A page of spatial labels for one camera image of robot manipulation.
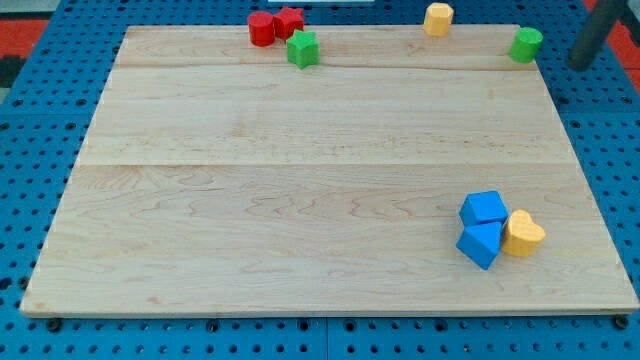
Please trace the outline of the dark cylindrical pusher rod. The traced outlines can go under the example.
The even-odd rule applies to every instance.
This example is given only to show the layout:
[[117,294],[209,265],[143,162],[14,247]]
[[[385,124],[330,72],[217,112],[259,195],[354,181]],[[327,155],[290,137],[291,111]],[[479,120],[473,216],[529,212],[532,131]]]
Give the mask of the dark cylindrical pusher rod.
[[615,23],[626,9],[626,0],[597,0],[566,58],[574,71],[586,71],[601,51]]

